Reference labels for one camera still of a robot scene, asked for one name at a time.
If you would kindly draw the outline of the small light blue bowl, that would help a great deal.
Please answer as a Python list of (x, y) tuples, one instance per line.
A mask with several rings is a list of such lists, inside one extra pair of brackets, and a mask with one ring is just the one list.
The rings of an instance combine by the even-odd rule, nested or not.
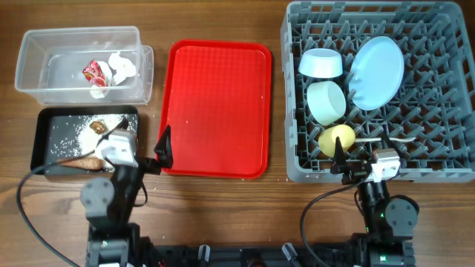
[(343, 73), (341, 54), (327, 48), (313, 48), (304, 52), (298, 66), (299, 73), (320, 79), (329, 79)]

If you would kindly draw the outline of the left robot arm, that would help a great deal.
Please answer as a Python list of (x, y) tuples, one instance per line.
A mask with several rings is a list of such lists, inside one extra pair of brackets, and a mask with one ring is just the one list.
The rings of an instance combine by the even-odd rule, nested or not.
[(97, 177), (81, 191), (81, 202), (89, 222), (86, 266), (162, 266), (160, 253), (140, 227), (129, 221), (145, 174), (160, 174), (171, 168), (171, 127), (166, 126), (155, 145), (155, 158), (136, 155), (137, 136), (118, 127), (98, 142), (95, 154), (114, 167), (110, 178)]

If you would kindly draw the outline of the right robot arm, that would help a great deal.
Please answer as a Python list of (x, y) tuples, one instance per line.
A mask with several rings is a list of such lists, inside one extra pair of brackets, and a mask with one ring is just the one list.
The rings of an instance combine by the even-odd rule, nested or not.
[(343, 261), (346, 266), (415, 266), (411, 240), (418, 222), (419, 206), (405, 195), (391, 196), (387, 181), (399, 175), (401, 152), (388, 137), (384, 149), (373, 152), (370, 160), (357, 169), (350, 166), (339, 138), (331, 172), (342, 174), (343, 185), (357, 187), (361, 214), (367, 232), (355, 233), (346, 242)]

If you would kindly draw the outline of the orange carrot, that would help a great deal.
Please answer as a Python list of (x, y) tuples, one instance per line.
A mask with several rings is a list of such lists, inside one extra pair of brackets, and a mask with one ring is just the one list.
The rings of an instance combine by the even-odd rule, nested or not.
[(61, 166), (69, 168), (79, 168), (86, 171), (101, 171), (104, 168), (104, 161), (96, 157), (84, 157), (80, 159), (61, 159), (58, 161)]

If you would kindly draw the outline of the white napkin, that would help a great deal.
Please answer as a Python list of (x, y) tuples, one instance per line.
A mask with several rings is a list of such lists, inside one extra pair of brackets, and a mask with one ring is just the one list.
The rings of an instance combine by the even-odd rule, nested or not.
[(117, 86), (123, 83), (127, 78), (135, 76), (136, 66), (130, 59), (121, 57), (120, 52), (112, 53), (107, 62), (95, 61), (104, 76), (104, 87)]

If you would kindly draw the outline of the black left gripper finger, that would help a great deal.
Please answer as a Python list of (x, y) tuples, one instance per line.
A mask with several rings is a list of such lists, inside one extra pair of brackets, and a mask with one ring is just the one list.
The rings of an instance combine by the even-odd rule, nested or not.
[(103, 140), (107, 140), (111, 134), (114, 134), (116, 131), (125, 131), (128, 129), (129, 121), (126, 118), (122, 118), (120, 123), (116, 125), (112, 130), (103, 135), (96, 145), (99, 145)]
[(155, 145), (154, 152), (161, 168), (171, 168), (174, 164), (171, 147), (171, 126), (167, 125)]

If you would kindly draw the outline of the yellow cup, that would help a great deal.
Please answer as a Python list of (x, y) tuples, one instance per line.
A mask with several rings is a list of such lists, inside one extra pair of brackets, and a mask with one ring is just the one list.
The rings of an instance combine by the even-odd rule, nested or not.
[(324, 155), (334, 156), (337, 138), (340, 140), (343, 151), (347, 151), (355, 143), (356, 134), (348, 125), (336, 125), (326, 129), (318, 138), (319, 148)]

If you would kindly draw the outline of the brown food scrap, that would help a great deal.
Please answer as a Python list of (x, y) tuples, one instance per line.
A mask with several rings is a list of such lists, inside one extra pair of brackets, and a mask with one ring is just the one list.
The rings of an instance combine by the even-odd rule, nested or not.
[(104, 134), (108, 130), (107, 126), (102, 121), (93, 121), (89, 127), (98, 135)]

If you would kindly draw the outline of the green bowl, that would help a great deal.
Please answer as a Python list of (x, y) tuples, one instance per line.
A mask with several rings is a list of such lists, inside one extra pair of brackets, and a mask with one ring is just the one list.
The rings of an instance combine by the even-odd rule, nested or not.
[(346, 111), (343, 91), (333, 81), (312, 83), (307, 90), (307, 104), (320, 125), (330, 125), (340, 119)]

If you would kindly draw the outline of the large light blue plate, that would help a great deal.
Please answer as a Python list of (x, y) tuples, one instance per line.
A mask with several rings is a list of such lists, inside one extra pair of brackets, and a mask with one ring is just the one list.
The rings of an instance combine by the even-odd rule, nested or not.
[(404, 57), (398, 45), (386, 36), (365, 43), (350, 68), (348, 84), (354, 105), (371, 111), (386, 105), (398, 92), (404, 75)]

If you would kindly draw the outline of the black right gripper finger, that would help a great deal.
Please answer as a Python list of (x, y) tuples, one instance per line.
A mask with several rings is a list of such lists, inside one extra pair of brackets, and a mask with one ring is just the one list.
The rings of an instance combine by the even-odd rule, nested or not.
[(344, 150), (341, 145), (340, 138), (335, 139), (335, 152), (332, 158), (331, 174), (343, 174), (347, 172), (347, 162), (344, 157)]
[(385, 133), (381, 135), (381, 143), (383, 144), (384, 148), (392, 148), (396, 153), (401, 152), (398, 146)]

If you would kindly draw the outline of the white plastic spoon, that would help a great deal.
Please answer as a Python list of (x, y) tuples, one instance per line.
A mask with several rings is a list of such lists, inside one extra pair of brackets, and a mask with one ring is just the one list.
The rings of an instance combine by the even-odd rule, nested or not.
[[(411, 138), (400, 139), (400, 138), (395, 138), (395, 137), (388, 137), (388, 139), (391, 142), (406, 143), (406, 142), (413, 142), (413, 141), (415, 141), (416, 138), (411, 137)], [(354, 142), (381, 142), (381, 141), (384, 141), (381, 137), (374, 137), (374, 138), (356, 138)]]

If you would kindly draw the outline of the red snack wrapper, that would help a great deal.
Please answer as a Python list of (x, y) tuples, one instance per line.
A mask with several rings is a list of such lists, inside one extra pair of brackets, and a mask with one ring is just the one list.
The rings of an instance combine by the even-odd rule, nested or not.
[(91, 60), (89, 64), (83, 69), (82, 74), (86, 80), (92, 85), (98, 87), (106, 87), (108, 81), (105, 74), (102, 72), (102, 68), (96, 60)]

